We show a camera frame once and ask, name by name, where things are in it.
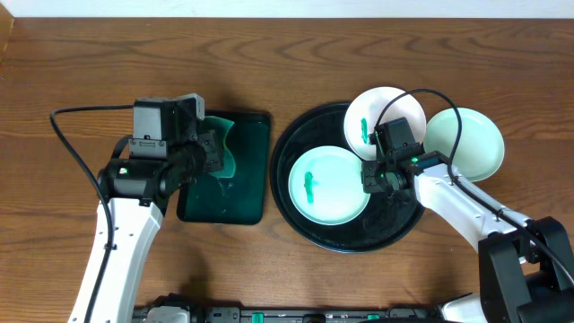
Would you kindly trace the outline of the mint plate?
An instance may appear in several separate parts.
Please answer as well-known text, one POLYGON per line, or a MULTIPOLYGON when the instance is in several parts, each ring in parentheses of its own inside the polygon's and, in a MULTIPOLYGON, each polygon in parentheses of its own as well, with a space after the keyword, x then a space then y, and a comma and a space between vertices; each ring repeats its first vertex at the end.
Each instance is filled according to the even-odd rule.
MULTIPOLYGON (((479 111, 458 108, 462 120, 462 133, 454 155, 454 165, 471 182, 492 176, 501 166, 505 144, 500 130, 479 111)), ((427 124, 423 147, 426 152, 439 151, 449 156, 458 130, 453 109, 445 109, 427 124)))
POLYGON ((359 157, 338 146, 324 145, 305 152, 289 174, 291 202, 313 223, 348 223, 370 201, 361 183, 361 165, 359 157))

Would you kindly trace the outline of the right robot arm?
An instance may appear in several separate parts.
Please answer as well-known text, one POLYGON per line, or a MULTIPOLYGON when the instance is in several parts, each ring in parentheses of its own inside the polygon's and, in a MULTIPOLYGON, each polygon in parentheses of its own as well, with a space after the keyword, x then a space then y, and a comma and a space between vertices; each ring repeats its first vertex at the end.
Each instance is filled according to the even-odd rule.
POLYGON ((480 291, 439 305, 445 322, 571 322, 573 251, 564 226, 507 208, 464 178, 442 153, 366 161, 368 193, 416 200, 477 252, 480 291))

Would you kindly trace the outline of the green sponge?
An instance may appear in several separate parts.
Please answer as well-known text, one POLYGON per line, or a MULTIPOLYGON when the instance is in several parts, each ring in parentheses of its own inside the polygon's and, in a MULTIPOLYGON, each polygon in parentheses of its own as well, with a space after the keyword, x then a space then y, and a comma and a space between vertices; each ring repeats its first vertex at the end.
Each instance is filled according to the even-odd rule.
POLYGON ((234 121, 216 116, 207 116, 201 124, 203 130, 214 131, 217 143, 222 148, 223 167, 221 170, 211 173, 211 175, 216 178, 230 179, 235 174, 236 162, 226 144, 228 134, 233 128, 234 124, 234 121))

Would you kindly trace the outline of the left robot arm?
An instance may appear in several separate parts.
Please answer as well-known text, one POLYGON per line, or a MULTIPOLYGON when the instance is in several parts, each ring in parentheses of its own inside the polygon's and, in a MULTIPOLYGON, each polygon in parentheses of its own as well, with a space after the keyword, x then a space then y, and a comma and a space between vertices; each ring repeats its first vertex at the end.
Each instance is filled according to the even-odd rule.
POLYGON ((144 264, 170 197, 199 175, 224 166, 215 130, 155 139, 128 135, 93 176, 99 198, 91 254, 70 314, 72 322, 131 320, 144 264))

